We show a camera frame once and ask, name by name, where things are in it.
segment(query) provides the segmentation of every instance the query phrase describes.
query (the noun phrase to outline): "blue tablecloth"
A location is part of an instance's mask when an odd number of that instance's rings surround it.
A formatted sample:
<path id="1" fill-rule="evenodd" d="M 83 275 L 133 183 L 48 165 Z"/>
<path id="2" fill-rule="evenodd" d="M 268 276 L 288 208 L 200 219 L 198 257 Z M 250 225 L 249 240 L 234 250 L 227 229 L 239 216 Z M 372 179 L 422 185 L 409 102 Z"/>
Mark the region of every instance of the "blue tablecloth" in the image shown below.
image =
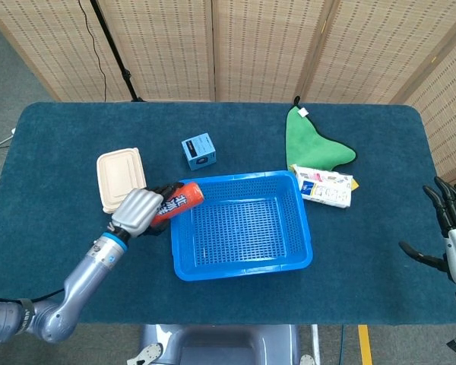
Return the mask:
<path id="1" fill-rule="evenodd" d="M 0 179 L 0 296 L 62 286 L 105 229 L 96 161 L 138 147 L 149 186 L 285 168 L 279 103 L 37 103 L 22 114 Z M 421 186 L 435 169 L 419 114 L 408 106 L 307 104 L 328 137 L 358 151 L 337 168 L 360 187 L 348 209 L 306 202 L 314 260 L 303 270 L 184 282 L 169 231 L 130 249 L 85 307 L 83 322 L 456 322 L 444 274 L 397 242 L 444 251 Z M 180 142 L 208 132 L 214 165 L 192 172 Z"/>

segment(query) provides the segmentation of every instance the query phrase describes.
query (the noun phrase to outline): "white label on towel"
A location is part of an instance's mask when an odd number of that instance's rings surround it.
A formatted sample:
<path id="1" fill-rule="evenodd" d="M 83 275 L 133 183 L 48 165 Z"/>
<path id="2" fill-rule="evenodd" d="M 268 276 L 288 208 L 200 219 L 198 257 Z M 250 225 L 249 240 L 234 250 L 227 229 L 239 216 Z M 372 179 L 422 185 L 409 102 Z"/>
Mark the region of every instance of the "white label on towel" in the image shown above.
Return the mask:
<path id="1" fill-rule="evenodd" d="M 299 112 L 298 112 L 298 113 L 299 113 L 299 115 L 300 115 L 301 117 L 303 117 L 303 118 L 309 114 L 309 112 L 306 110 L 306 108 L 301 108 L 301 109 L 299 109 Z"/>

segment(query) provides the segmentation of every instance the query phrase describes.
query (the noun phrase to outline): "small blue box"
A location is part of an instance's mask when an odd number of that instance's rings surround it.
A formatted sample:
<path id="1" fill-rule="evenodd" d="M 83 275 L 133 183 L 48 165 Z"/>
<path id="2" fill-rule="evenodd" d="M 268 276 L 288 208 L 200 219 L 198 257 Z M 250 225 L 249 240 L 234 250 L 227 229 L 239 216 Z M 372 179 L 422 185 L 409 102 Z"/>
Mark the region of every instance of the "small blue box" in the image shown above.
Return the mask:
<path id="1" fill-rule="evenodd" d="M 207 133 L 182 141 L 182 149 L 191 170 L 201 169 L 216 162 L 216 151 Z"/>

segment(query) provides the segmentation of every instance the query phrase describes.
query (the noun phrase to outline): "green cloth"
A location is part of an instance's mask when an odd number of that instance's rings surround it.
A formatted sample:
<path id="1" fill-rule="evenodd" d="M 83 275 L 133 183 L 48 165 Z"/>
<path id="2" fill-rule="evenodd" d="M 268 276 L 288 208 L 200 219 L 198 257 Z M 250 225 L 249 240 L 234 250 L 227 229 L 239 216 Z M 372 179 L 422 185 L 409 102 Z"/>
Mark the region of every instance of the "green cloth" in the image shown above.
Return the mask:
<path id="1" fill-rule="evenodd" d="M 356 159 L 354 149 L 323 137 L 307 116 L 301 116 L 294 105 L 287 114 L 286 159 L 287 169 L 296 164 L 318 170 L 331 171 L 338 165 Z"/>

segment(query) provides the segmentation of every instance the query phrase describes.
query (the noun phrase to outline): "blue mesh basket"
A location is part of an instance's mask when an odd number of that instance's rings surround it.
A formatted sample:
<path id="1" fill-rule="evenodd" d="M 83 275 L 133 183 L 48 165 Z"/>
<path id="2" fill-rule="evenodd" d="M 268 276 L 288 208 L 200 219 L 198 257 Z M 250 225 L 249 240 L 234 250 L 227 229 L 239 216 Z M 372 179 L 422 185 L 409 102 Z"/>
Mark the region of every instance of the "blue mesh basket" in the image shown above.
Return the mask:
<path id="1" fill-rule="evenodd" d="M 174 269 L 185 281 L 305 268 L 311 235 L 296 177 L 287 171 L 195 181 L 204 203 L 172 219 Z"/>

